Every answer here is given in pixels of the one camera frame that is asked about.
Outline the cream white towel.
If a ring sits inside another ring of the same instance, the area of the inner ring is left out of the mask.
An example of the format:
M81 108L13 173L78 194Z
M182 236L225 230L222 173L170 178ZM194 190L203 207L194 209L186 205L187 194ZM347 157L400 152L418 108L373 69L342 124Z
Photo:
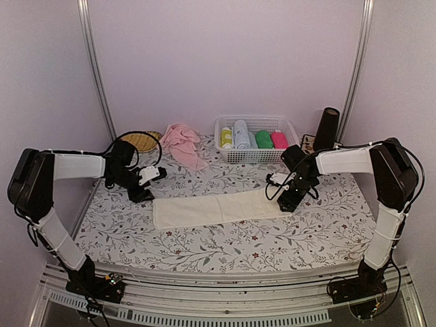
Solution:
M276 202L268 200L261 189L153 200L153 225L158 230L276 219L289 215Z

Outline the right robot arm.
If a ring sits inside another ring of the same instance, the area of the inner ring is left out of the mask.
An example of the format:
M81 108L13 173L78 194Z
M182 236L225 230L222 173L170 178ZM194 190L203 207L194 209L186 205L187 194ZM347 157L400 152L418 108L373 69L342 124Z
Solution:
M306 154L299 146L281 155L288 174L268 174L268 185L277 187L270 200L284 212L294 212L306 195L317 197L318 178L323 175L356 173L374 177L378 217L373 237L358 267L358 276L335 281L330 294L354 292L366 297L384 290L384 272L392 263L395 246L401 239L406 217L424 187L424 169L416 156L396 138L357 146L336 146Z

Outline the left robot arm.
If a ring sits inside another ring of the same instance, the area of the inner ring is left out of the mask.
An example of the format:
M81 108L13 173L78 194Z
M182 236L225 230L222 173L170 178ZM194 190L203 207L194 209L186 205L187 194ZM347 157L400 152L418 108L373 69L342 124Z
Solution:
M37 242L55 256L70 281L87 296L102 288L95 264L73 241L54 208L54 183L67 179L104 179L107 188L124 188L132 202L152 200L151 181L166 175L156 164L138 167L131 162L137 149L124 140L115 141L103 153L25 149L7 189L16 215L27 221Z

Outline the floral coaster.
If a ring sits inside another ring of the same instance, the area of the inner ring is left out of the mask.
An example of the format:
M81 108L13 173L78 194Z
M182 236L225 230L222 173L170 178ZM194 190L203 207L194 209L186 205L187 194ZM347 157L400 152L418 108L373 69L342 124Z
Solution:
M317 141L316 137L310 134L304 134L300 140L300 149L304 155L310 155L312 153L323 153L326 151L333 151L339 146L342 146L340 142L336 141Z

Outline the yellow woven mat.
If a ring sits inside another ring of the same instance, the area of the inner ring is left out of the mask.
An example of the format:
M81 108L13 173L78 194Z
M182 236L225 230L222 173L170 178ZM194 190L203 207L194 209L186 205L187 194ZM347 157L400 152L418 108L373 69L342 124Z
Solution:
M157 140L161 139L161 134L157 131L147 131L147 135L141 133L133 133L122 137L122 140L134 145L139 153L147 153L158 147Z

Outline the magenta rolled towel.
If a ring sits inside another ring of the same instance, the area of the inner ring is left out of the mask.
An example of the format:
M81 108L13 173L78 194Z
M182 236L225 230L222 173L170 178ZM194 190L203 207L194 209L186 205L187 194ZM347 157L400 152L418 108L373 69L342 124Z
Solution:
M271 133L270 138L276 149L286 149L289 144L284 133L275 131Z

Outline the dark brown tall cup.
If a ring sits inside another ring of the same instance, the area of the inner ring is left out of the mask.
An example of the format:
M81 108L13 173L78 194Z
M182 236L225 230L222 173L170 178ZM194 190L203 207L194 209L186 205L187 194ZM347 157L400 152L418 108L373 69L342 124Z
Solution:
M313 150L331 149L334 146L339 126L340 112L335 108L325 108L318 125Z

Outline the green rolled towel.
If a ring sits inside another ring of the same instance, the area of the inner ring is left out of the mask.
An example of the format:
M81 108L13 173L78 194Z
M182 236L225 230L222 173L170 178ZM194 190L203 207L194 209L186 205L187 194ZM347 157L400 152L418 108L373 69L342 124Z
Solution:
M260 130L255 134L255 140L259 149L273 149L274 144L270 133L266 130Z

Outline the floral tablecloth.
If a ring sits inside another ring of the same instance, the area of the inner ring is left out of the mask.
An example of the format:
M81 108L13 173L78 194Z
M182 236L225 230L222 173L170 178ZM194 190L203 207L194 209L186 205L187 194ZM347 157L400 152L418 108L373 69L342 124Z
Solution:
M323 176L289 217L156 230L152 204L100 185L75 241L92 260L194 273L264 273L359 262L375 228L351 174Z

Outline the grey blue rolled towel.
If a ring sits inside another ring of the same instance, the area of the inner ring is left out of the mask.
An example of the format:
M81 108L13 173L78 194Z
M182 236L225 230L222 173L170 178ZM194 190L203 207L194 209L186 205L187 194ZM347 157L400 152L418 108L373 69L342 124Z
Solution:
M255 139L255 135L251 131L248 131L248 136L249 136L250 147L252 149L257 149L258 144L257 144L257 141Z

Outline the pink towel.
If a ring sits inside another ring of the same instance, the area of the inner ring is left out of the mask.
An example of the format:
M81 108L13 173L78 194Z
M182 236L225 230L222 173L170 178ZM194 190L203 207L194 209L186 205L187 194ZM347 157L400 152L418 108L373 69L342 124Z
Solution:
M164 151L182 166L195 171L208 167L197 152L196 144L200 142L198 131L191 127L182 123L169 125L160 142Z

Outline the light blue rolled towel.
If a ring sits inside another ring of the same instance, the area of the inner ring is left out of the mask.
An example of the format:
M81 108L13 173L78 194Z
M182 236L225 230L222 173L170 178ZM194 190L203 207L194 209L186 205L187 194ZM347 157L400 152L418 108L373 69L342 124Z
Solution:
M248 127L244 120L234 123L234 147L238 150L251 148Z

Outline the white plastic basket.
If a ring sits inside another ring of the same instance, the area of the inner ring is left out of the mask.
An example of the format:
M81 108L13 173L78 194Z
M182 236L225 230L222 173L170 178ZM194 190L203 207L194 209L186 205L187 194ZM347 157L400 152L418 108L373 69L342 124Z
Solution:
M290 146L299 145L300 140L292 122L282 116L259 115L225 115L215 119L215 148L228 164L275 164L281 161L283 149L224 149L220 147L221 130L224 127L233 127L237 120L246 122L248 130L256 134L260 130L268 133L280 131Z

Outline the yellow dotted rolled towel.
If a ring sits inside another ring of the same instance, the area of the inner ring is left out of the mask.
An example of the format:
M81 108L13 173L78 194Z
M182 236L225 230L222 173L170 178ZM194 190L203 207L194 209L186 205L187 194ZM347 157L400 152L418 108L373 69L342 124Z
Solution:
M220 147L222 149L233 149L234 148L232 129L230 127L223 127L221 129Z

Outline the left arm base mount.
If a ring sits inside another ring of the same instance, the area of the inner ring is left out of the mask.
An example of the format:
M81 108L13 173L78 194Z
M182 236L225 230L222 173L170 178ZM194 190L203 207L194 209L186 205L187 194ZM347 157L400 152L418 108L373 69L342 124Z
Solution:
M70 277L66 290L95 300L120 304L125 291L123 275L110 273L104 277L95 274Z

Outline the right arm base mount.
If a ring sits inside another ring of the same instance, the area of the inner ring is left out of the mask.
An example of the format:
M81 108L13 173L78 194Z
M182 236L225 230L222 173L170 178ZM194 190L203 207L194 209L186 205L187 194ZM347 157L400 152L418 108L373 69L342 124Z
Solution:
M351 279L334 277L326 286L326 292L334 304L375 296L387 290L383 277L357 276Z

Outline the aluminium front rail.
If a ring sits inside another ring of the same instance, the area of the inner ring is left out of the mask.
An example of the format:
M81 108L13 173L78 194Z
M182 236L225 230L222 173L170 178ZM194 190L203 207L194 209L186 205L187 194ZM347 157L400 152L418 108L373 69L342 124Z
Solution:
M335 303L327 289L357 274L355 264L313 270L230 274L165 272L97 264L96 273L123 276L120 303L101 310L66 290L66 272L48 264L37 289L32 326L425 326L405 266L385 272L388 290L379 296Z

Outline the left aluminium frame post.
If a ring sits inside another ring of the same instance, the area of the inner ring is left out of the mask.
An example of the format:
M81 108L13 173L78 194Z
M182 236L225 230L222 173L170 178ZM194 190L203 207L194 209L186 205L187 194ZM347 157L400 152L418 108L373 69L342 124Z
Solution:
M106 96L106 90L104 88L102 73L97 58L97 49L93 37L91 16L89 12L89 2L86 0L77 0L77 5L78 5L78 15L80 19L80 25L82 28L82 34L84 39L84 45L87 51L89 65L93 77L93 83L95 85L95 90L97 93L97 100L99 102L99 106L102 111L102 117L108 135L111 140L114 140L117 137L116 128L110 112L110 107Z

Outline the aluminium frame post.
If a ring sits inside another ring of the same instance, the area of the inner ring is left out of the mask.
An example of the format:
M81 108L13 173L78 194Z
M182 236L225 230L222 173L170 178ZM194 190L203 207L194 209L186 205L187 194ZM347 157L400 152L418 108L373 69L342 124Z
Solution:
M80 19L80 25L82 28L82 34L84 39L84 45L87 51L89 65L93 77L93 83L95 85L95 90L97 93L97 100L99 102L99 106L102 111L102 117L108 135L111 140L114 140L117 137L116 128L110 112L110 107L106 96L106 90L104 88L102 73L97 58L97 49L93 37L91 16L89 12L89 2L86 0L77 0L77 5L78 5L78 15Z
M374 0L363 1L362 17L360 23L360 31L358 36L356 56L354 59L354 66L352 70L351 80L349 83L349 88L347 91L347 96L345 98L345 105L344 105L344 112L343 112L344 121L349 121L352 114L354 99L356 96L358 83L360 80L360 75L364 63L364 58L369 43L369 36L371 33L373 8L374 8Z

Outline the right aluminium frame post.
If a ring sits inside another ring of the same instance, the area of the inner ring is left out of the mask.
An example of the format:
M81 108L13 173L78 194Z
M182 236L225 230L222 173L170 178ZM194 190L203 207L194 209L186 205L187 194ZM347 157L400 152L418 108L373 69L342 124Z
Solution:
M358 83L360 80L360 75L364 63L364 58L369 43L369 36L371 33L373 8L374 8L374 0L363 1L362 17L360 23L360 31L358 36L356 56L354 59L354 66L352 70L351 80L349 83L349 88L347 91L347 96L345 98L345 105L344 105L344 112L343 112L344 121L349 121L352 114L354 99L356 96Z

